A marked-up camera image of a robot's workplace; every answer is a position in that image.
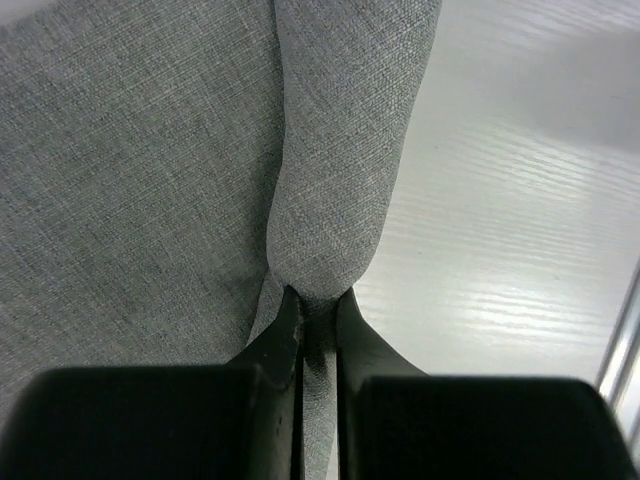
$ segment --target white wood grain floor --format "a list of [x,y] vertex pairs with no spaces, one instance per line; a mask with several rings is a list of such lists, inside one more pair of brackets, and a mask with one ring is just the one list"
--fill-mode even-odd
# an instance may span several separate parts
[[434,373],[594,381],[640,255],[640,3],[444,0],[369,322]]

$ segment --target black plastic part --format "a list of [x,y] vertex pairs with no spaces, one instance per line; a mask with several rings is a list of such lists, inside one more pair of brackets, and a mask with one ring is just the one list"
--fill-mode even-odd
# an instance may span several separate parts
[[274,323],[227,366],[41,375],[4,431],[0,478],[301,478],[301,321],[287,289]]
[[428,377],[340,300],[341,480],[637,478],[605,403],[575,380]]

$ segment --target white wooden surface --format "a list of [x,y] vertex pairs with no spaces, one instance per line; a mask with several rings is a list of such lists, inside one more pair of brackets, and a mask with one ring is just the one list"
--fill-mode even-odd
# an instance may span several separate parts
[[365,317],[428,372],[593,381],[640,255],[640,2],[444,0]]

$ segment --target gray fabric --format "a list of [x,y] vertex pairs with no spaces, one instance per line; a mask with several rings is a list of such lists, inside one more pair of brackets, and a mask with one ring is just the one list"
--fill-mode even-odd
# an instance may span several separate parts
[[54,366],[226,361],[291,284],[323,478],[331,311],[375,252],[437,3],[65,0],[1,28],[0,425]]

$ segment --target metal frame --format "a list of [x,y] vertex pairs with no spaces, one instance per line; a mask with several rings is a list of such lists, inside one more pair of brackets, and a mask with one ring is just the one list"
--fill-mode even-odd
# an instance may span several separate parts
[[636,467],[640,468],[640,262],[618,318],[598,378],[600,393],[616,412]]

